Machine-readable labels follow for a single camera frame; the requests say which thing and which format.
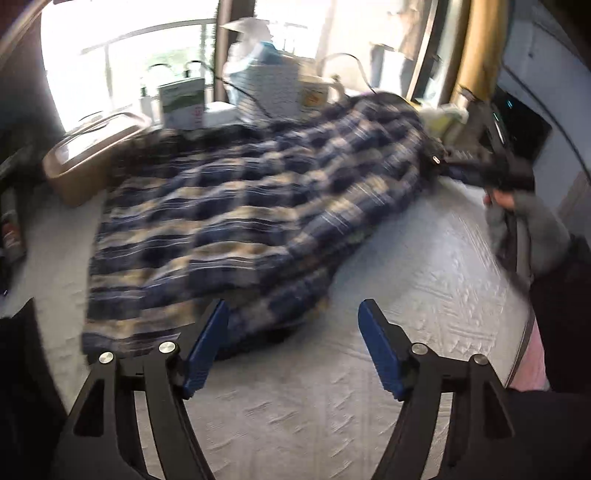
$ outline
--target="plaid blanket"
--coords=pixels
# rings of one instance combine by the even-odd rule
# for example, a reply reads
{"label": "plaid blanket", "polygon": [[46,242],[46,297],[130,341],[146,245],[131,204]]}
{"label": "plaid blanket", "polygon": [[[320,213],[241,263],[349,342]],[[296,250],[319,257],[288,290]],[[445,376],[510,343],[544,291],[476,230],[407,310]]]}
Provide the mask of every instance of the plaid blanket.
{"label": "plaid blanket", "polygon": [[90,262],[84,352],[151,348],[213,298],[230,303],[228,345],[302,322],[417,192],[422,139],[415,110],[379,93],[300,121],[124,144]]}

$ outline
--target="pink fabric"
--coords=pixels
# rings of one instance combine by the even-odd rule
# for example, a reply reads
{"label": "pink fabric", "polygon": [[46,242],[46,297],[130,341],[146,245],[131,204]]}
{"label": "pink fabric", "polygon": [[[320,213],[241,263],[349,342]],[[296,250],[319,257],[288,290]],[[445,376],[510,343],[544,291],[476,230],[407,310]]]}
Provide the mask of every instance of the pink fabric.
{"label": "pink fabric", "polygon": [[543,390],[546,384],[546,370],[544,366],[544,347],[540,338],[538,323],[534,322],[530,341],[517,368],[511,388],[516,390]]}

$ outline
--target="blue clamp pad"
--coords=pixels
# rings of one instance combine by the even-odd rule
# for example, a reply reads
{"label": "blue clamp pad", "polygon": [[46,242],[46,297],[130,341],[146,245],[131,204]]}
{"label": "blue clamp pad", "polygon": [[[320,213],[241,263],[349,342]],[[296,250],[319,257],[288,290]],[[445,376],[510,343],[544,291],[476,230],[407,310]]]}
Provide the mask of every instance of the blue clamp pad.
{"label": "blue clamp pad", "polygon": [[183,398],[191,398],[205,385],[217,350],[226,341],[229,317],[230,309],[225,301],[221,301],[209,317],[206,327],[195,342],[185,363]]}
{"label": "blue clamp pad", "polygon": [[361,302],[359,305],[358,320],[359,330],[365,340],[365,345],[367,345],[375,368],[378,371],[378,376],[382,381],[384,390],[392,392],[396,400],[403,400],[406,388],[402,383],[401,362],[392,349],[391,343],[388,341],[384,326],[380,325],[383,322],[387,324],[387,320],[373,300],[364,300]]}

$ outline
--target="white bedsheet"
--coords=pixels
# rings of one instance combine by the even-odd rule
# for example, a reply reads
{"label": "white bedsheet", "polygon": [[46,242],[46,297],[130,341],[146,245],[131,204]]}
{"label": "white bedsheet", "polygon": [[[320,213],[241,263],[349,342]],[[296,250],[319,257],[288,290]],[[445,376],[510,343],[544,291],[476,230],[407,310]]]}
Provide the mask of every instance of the white bedsheet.
{"label": "white bedsheet", "polygon": [[[506,381],[530,314],[486,244],[482,192],[451,182],[385,221],[339,270],[328,307],[282,345],[216,363],[187,405],[218,480],[369,479],[401,404],[379,382],[357,327],[374,298],[413,341],[440,355],[484,353]],[[47,196],[25,230],[28,258],[4,314],[35,298],[47,358],[70,408],[86,378],[80,354],[86,270],[104,195],[77,209]],[[148,469],[162,478],[143,394]],[[443,452],[444,395],[425,478]]]}

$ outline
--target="green and white box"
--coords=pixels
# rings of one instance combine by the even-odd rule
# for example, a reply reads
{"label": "green and white box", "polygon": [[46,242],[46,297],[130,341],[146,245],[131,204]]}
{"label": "green and white box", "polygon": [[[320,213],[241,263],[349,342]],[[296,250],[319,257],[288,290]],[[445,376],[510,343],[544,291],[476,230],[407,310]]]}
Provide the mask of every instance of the green and white box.
{"label": "green and white box", "polygon": [[194,78],[158,87],[164,128],[196,130],[203,126],[205,79]]}

